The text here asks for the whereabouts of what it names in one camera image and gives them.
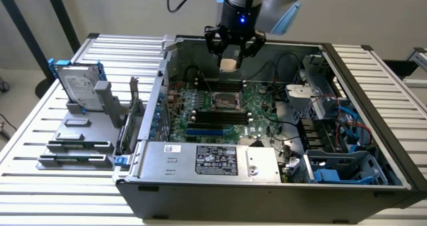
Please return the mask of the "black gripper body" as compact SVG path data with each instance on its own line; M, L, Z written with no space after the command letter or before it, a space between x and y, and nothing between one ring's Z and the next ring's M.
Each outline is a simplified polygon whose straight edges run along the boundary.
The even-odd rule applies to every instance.
M257 0L223 0L218 26L230 32L230 44L239 45L242 36L255 30L262 3Z

